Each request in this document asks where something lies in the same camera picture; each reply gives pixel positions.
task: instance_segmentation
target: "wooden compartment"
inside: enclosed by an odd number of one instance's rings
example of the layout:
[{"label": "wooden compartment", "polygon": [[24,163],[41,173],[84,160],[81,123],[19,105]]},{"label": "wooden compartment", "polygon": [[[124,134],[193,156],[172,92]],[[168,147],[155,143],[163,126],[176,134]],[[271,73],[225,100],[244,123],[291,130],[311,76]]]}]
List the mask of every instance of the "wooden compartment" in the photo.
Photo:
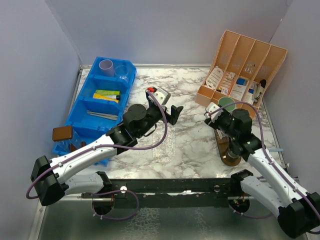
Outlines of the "wooden compartment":
[{"label": "wooden compartment", "polygon": [[256,107],[260,106],[262,97],[265,94],[266,89],[269,87],[271,81],[274,79],[276,73],[285,61],[286,55],[286,49],[274,45],[270,46],[270,50],[254,79],[254,81],[257,83],[259,83],[262,79],[266,80],[266,86],[260,100],[255,105]]},{"label": "wooden compartment", "polygon": [[219,46],[216,50],[211,68],[196,94],[196,97],[195,97],[196,103],[201,104],[203,106],[207,106],[210,103],[210,100],[208,101],[208,98],[209,99],[212,98],[213,92],[215,90],[209,87],[206,87],[205,82],[209,77],[209,75],[211,74],[211,72],[213,71],[213,69],[215,68],[215,66],[218,66],[223,71],[226,69],[226,67],[228,66],[231,60],[231,56],[233,55],[233,52],[235,50],[235,47],[239,38],[240,38],[240,34],[232,31],[228,31],[228,30],[226,30],[222,35],[219,42]]},{"label": "wooden compartment", "polygon": [[[284,62],[286,55],[287,50],[284,48],[226,30],[220,39],[211,68],[196,94],[195,102],[206,107],[210,102],[217,104],[220,98],[230,97],[228,95],[230,95],[239,76],[249,79],[242,101],[245,99],[253,81],[259,83],[263,79],[266,80],[264,94]],[[223,76],[217,85],[217,89],[224,81],[227,72],[235,73],[227,95],[205,85],[215,66],[223,70]],[[256,110],[259,109],[261,99],[262,97],[254,105]],[[247,104],[239,103],[236,107],[248,110],[252,118],[256,115],[255,111]]]}]

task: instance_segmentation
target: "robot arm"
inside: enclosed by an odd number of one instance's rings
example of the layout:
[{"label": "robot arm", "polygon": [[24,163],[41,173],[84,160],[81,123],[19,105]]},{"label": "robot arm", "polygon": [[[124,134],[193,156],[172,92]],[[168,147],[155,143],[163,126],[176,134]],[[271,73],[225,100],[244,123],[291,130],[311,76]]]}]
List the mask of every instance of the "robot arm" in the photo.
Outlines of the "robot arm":
[{"label": "robot arm", "polygon": [[260,182],[249,171],[243,171],[231,176],[231,181],[237,183],[232,191],[239,193],[239,196],[247,193],[257,199],[275,215],[282,230],[292,238],[319,226],[319,194],[310,194],[272,158],[263,142],[251,133],[252,119],[247,110],[235,109],[230,114],[225,109],[218,110],[219,108],[213,102],[209,104],[205,123],[228,135],[230,144],[224,157],[242,157],[272,187],[271,189]]},{"label": "robot arm", "polygon": [[183,107],[171,106],[171,115],[168,114],[165,104],[170,96],[170,93],[162,88],[149,87],[146,90],[148,109],[141,104],[134,104],[123,115],[121,123],[96,141],[64,156],[50,160],[45,156],[38,158],[33,167],[31,181],[34,182],[41,204],[48,206],[68,194],[97,193],[105,187],[108,188],[111,182],[104,172],[81,176],[76,174],[100,160],[132,149],[138,143],[137,139],[145,135],[159,120],[176,124]]}]

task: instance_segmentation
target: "marble surface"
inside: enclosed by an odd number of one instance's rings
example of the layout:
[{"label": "marble surface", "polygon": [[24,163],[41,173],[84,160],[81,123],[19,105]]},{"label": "marble surface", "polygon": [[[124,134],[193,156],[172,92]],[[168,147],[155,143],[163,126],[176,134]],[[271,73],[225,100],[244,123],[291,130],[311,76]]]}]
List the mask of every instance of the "marble surface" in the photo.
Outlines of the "marble surface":
[{"label": "marble surface", "polygon": [[[90,69],[83,69],[77,95],[85,82]],[[138,68],[128,106],[143,104],[147,107],[145,89],[163,87],[171,93],[166,104],[183,106],[184,109],[175,126],[168,125],[164,143],[150,150],[129,150],[113,157],[108,166],[90,166],[80,174],[106,171],[109,178],[163,179],[163,178],[228,178],[243,169],[255,176],[261,176],[249,163],[230,167],[222,163],[214,130],[204,123],[205,107],[195,103],[196,93],[209,68]],[[276,143],[270,123],[262,105],[259,109],[262,118],[263,135],[267,148],[275,148]],[[138,140],[136,147],[146,147],[157,143],[163,136],[164,125],[159,123],[149,137]],[[252,132],[260,136],[259,124],[255,118]],[[271,153],[282,165],[278,153]]]}]

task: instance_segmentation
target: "blue plastic bin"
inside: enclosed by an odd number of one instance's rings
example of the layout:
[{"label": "blue plastic bin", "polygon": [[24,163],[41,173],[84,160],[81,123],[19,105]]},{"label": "blue plastic bin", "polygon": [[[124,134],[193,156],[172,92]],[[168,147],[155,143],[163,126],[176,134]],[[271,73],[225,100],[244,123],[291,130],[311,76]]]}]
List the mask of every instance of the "blue plastic bin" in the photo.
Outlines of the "blue plastic bin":
[{"label": "blue plastic bin", "polygon": [[[81,140],[85,142],[86,145],[91,144],[93,141],[100,138],[103,134],[106,134],[106,131],[100,128],[89,128],[89,127],[77,126],[76,124],[74,124],[72,128],[79,135]],[[52,152],[58,154],[59,156],[63,156],[69,153],[64,151],[57,144],[54,145]],[[101,160],[99,164],[107,166],[108,158]]]},{"label": "blue plastic bin", "polygon": [[[113,62],[113,67],[125,66],[128,69],[127,81],[120,77],[105,76],[99,68],[102,60],[109,59]],[[75,100],[75,103],[67,117],[65,126],[73,126],[73,129],[81,137],[87,145],[106,134],[112,127],[122,121],[129,95],[135,81],[137,69],[127,60],[97,57],[92,68],[86,78],[83,87]],[[119,103],[103,99],[93,98],[96,90],[120,91],[121,97]],[[117,115],[116,120],[93,116],[87,114],[87,110],[104,114]],[[57,144],[52,150],[59,156],[63,156],[68,152],[63,151]],[[108,159],[99,162],[107,165]]]}]

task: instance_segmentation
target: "white wall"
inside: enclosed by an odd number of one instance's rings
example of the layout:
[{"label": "white wall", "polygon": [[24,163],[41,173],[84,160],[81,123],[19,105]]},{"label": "white wall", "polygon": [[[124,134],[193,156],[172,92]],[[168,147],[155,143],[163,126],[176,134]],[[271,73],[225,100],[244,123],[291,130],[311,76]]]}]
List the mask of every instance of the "white wall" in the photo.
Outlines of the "white wall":
[{"label": "white wall", "polygon": [[66,119],[79,58],[44,0],[0,2],[0,239],[24,240],[37,200],[26,190]]},{"label": "white wall", "polygon": [[271,40],[287,58],[265,96],[289,171],[312,193],[320,193],[319,23],[319,0],[293,1]]},{"label": "white wall", "polygon": [[84,64],[211,64],[225,29],[265,42],[292,0],[46,0]]}]

